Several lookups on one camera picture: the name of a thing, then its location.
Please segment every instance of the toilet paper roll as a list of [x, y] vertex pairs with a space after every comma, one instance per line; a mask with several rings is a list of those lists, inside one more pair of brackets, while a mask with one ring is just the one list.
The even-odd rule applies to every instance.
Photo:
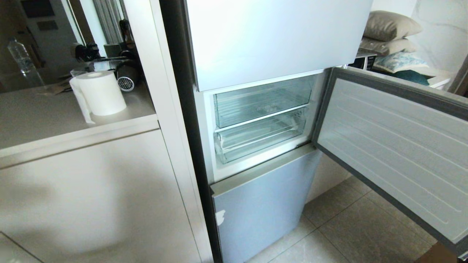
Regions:
[[94, 123], [91, 113], [106, 116], [127, 107], [112, 71], [95, 71], [76, 76], [70, 80], [70, 86], [87, 123]]

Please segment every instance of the floor tile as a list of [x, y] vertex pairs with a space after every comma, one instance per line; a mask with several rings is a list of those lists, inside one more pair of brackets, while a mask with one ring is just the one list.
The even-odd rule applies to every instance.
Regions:
[[305, 237], [275, 258], [272, 263], [348, 263], [318, 231]]
[[346, 179], [343, 184], [352, 187], [354, 190], [358, 191], [359, 193], [365, 195], [370, 192], [372, 189], [368, 187], [365, 183], [361, 182], [361, 180], [357, 179], [354, 176], [349, 177]]
[[281, 239], [265, 248], [262, 252], [258, 253], [255, 257], [247, 261], [247, 263], [267, 263], [274, 259], [279, 254], [286, 251], [288, 248], [299, 242], [308, 234], [312, 233], [316, 227], [302, 215], [298, 226], [290, 233], [283, 236]]
[[391, 203], [389, 203], [375, 191], [369, 192], [366, 195], [366, 198], [374, 202], [387, 213], [391, 214], [398, 221], [402, 222], [407, 228], [413, 230], [416, 234], [418, 234], [420, 237], [426, 240], [426, 242], [428, 242], [429, 244], [434, 245], [437, 242], [437, 240], [433, 236], [427, 233], [424, 229], [422, 229], [422, 227], [416, 224], [413, 220], [411, 220], [409, 217], [403, 214], [400, 210], [394, 207]]
[[352, 263], [410, 263], [431, 247], [367, 198], [355, 202], [319, 231]]
[[307, 203], [304, 214], [316, 227], [323, 225], [363, 195], [346, 184], [339, 184]]

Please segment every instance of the marble wall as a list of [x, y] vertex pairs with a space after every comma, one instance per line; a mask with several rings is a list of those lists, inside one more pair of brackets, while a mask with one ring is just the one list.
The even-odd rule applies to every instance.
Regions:
[[456, 73], [468, 54], [468, 1], [417, 0], [411, 16], [424, 30], [409, 39], [429, 66]]

